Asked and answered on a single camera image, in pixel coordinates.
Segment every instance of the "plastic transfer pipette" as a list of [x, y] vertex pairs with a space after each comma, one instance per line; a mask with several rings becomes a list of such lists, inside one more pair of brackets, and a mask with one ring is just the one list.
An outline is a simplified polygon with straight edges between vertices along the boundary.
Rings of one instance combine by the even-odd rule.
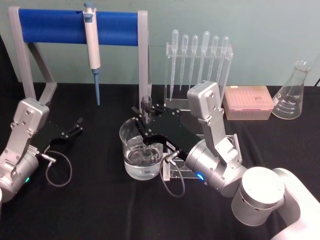
[[220, 62], [219, 62], [218, 72], [216, 74], [216, 83], [217, 84], [219, 84], [219, 81], [220, 81], [222, 64], [224, 62], [225, 54], [227, 52], [228, 43], [229, 43], [229, 38], [227, 36], [225, 36], [222, 40], [222, 43], [221, 43], [221, 58], [220, 58]]
[[99, 54], [99, 40], [97, 28], [97, 9], [94, 8], [92, 2], [84, 4], [83, 21], [85, 28], [86, 45], [88, 48], [89, 65], [94, 77], [96, 103], [100, 106], [99, 93], [99, 68], [100, 68], [100, 54]]
[[212, 73], [212, 68], [214, 66], [214, 60], [216, 58], [218, 43], [219, 43], [219, 37], [217, 35], [213, 36], [212, 44], [211, 44], [211, 57], [212, 58], [210, 59], [210, 62], [209, 62], [208, 81], [210, 81], [210, 78], [211, 78], [211, 73]]
[[182, 45], [181, 45], [182, 56], [181, 56], [181, 68], [180, 68], [180, 91], [181, 91], [182, 81], [184, 79], [185, 61], [186, 61], [186, 55], [187, 55], [187, 49], [188, 49], [188, 41], [189, 41], [188, 35], [183, 35]]
[[200, 60], [200, 67], [199, 67], [199, 74], [198, 74], [197, 83], [201, 82], [202, 71], [204, 69], [204, 63], [205, 63], [206, 52], [207, 52], [207, 49], [208, 49], [209, 39], [210, 39], [210, 32], [205, 31], [203, 33], [203, 37], [202, 37], [201, 60]]
[[171, 66], [171, 81], [170, 81], [170, 101], [172, 99], [172, 94], [174, 92], [174, 85], [175, 85], [178, 38], [179, 38], [179, 32], [178, 32], [177, 29], [175, 29], [175, 30], [172, 31], [172, 42], [171, 42], [172, 66]]
[[199, 38], [197, 35], [194, 35], [192, 37], [192, 43], [191, 43], [191, 62], [190, 62], [190, 72], [189, 72], [189, 89], [191, 86], [191, 81], [192, 81], [192, 74], [194, 72], [194, 65], [195, 65], [195, 58], [196, 58], [196, 53], [197, 53], [197, 48], [198, 48], [198, 41]]

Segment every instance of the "pipette rack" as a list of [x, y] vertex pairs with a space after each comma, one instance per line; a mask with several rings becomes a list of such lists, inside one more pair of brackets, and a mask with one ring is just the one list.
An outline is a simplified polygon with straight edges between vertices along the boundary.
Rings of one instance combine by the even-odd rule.
[[[166, 58], [165, 58], [165, 79], [164, 79], [164, 105], [168, 108], [178, 108], [181, 111], [190, 111], [188, 99], [187, 99], [187, 91], [189, 89], [189, 74], [190, 74], [190, 63], [192, 58], [192, 46], [191, 41], [188, 42], [188, 47], [186, 51], [185, 56], [185, 64], [184, 64], [184, 74], [183, 74], [183, 80], [182, 80], [182, 89], [180, 90], [180, 71], [181, 71], [181, 58], [182, 58], [182, 48], [181, 48], [181, 42], [179, 41], [179, 46], [176, 52], [176, 64], [175, 64], [175, 74], [174, 74], [174, 88], [173, 88], [173, 95], [172, 99], [170, 100], [170, 81], [171, 81], [171, 73], [172, 73], [172, 46], [169, 44], [169, 42], [166, 43]], [[227, 46], [225, 54], [222, 53], [222, 47], [218, 46], [216, 49], [216, 52], [212, 53], [211, 51], [211, 42], [212, 37], [209, 41], [209, 46], [207, 48], [207, 51], [205, 53], [205, 59], [204, 59], [204, 66], [202, 71], [202, 81], [211, 81], [211, 82], [217, 82], [219, 85], [219, 92], [221, 97], [221, 103], [223, 100], [225, 87], [228, 80], [228, 75], [233, 59], [233, 49], [232, 46], [229, 44]], [[193, 68], [193, 74], [191, 79], [191, 87], [197, 84], [198, 80], [198, 74], [199, 74], [199, 65], [201, 60], [201, 45], [199, 44], [196, 50], [195, 54], [195, 60], [194, 60], [194, 68]], [[208, 79], [208, 71], [209, 71], [209, 64], [210, 60], [214, 58], [213, 61], [213, 67], [211, 72], [211, 77]], [[221, 74], [219, 78], [217, 79], [218, 74], [218, 68], [220, 59], [223, 59], [222, 62], [222, 69]]]

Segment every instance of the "black table surface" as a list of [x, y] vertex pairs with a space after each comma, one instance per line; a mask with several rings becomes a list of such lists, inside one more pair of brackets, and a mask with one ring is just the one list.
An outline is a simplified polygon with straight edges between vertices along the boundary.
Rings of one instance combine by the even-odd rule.
[[[43, 84], [36, 84], [37, 93], [42, 89]], [[279, 87], [268, 89], [273, 96]], [[163, 103], [163, 92], [163, 86], [153, 86], [154, 103]], [[1, 240], [269, 240], [284, 229], [277, 212], [261, 226], [243, 225], [232, 213], [232, 199], [197, 179], [186, 179], [186, 194], [177, 199], [166, 192], [159, 176], [149, 181], [130, 178], [119, 129], [133, 116], [138, 86], [101, 85], [100, 94], [97, 108], [92, 84], [58, 85], [48, 120], [68, 128], [78, 117], [84, 118], [83, 134], [68, 147], [56, 147], [72, 162], [72, 180], [63, 188], [49, 185], [47, 162], [40, 159], [30, 181], [13, 200], [2, 204]], [[2, 150], [23, 98], [21, 85], [0, 89]], [[187, 113], [182, 120], [190, 130], [201, 132], [197, 120]], [[238, 135], [245, 167], [288, 169], [319, 201], [319, 120], [320, 88], [305, 87], [302, 114], [295, 120], [271, 115], [269, 120], [225, 119], [224, 123], [227, 134]], [[66, 167], [52, 168], [56, 180], [67, 178]], [[171, 180], [168, 186], [179, 192], [181, 182]]]

